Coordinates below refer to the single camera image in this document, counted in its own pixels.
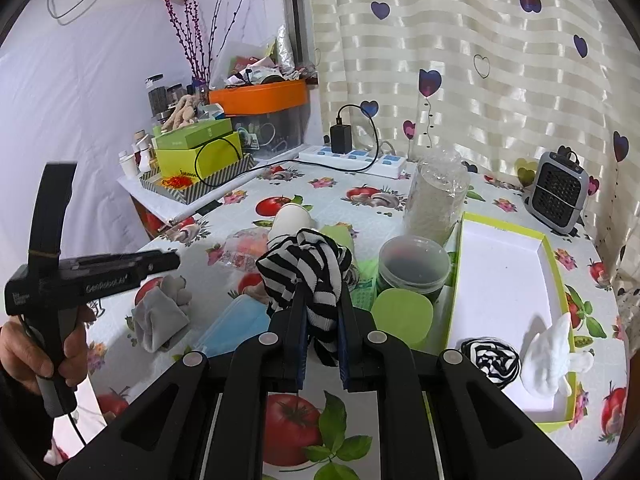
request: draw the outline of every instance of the screw head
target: screw head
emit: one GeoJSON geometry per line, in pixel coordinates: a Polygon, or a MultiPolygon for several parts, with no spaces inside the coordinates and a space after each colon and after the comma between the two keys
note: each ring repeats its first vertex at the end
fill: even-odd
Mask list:
{"type": "Polygon", "coordinates": [[[264,332],[260,334],[258,341],[263,345],[275,345],[278,342],[278,334],[273,332],[264,332]]]}
{"type": "Polygon", "coordinates": [[[462,362],[462,354],[457,350],[447,350],[442,358],[450,365],[459,365],[462,362]]]}
{"type": "Polygon", "coordinates": [[[367,339],[372,343],[380,344],[386,341],[386,334],[380,330],[373,330],[367,334],[367,339]]]}
{"type": "Polygon", "coordinates": [[[202,362],[202,354],[200,352],[189,352],[182,358],[182,364],[188,367],[198,366],[202,362]]]}

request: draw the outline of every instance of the orange box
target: orange box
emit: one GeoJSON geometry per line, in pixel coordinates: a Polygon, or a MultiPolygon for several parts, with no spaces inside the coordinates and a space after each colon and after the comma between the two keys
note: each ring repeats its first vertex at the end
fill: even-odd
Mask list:
{"type": "Polygon", "coordinates": [[[218,103],[225,115],[260,115],[302,106],[308,102],[303,79],[266,85],[241,86],[224,90],[211,90],[209,102],[218,103]]]}

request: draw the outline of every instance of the white bottle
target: white bottle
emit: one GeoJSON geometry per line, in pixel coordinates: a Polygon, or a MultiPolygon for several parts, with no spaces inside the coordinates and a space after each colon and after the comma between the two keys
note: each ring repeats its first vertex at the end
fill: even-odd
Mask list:
{"type": "Polygon", "coordinates": [[[138,147],[140,149],[140,163],[138,169],[141,173],[151,171],[151,155],[149,154],[149,144],[146,142],[146,137],[138,141],[138,147]]]}

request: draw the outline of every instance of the hand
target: hand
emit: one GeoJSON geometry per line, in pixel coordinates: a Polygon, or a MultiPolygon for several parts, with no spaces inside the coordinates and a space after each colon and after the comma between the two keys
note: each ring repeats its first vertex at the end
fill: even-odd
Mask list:
{"type": "MultiPolygon", "coordinates": [[[[64,342],[66,359],[58,371],[66,379],[67,386],[77,386],[84,381],[87,372],[87,345],[84,324],[95,321],[89,307],[78,308],[78,325],[64,342]]],[[[44,351],[24,332],[17,317],[9,318],[0,331],[0,363],[2,368],[30,392],[39,395],[36,374],[41,377],[53,375],[53,363],[44,351]]]]}

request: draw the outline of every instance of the striped box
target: striped box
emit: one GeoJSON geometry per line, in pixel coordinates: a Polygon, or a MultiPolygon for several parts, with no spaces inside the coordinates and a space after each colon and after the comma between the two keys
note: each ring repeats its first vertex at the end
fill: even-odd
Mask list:
{"type": "MultiPolygon", "coordinates": [[[[250,170],[254,166],[254,158],[251,155],[245,155],[242,160],[238,160],[226,168],[209,175],[204,179],[204,181],[210,186],[221,186],[238,176],[240,173],[250,170]]],[[[201,182],[196,182],[192,186],[185,187],[184,189],[171,189],[169,187],[162,186],[160,182],[162,182],[160,169],[147,171],[140,175],[140,183],[142,184],[142,187],[175,200],[176,202],[180,202],[181,204],[190,204],[191,202],[195,202],[201,196],[206,195],[213,189],[201,182]]]]}

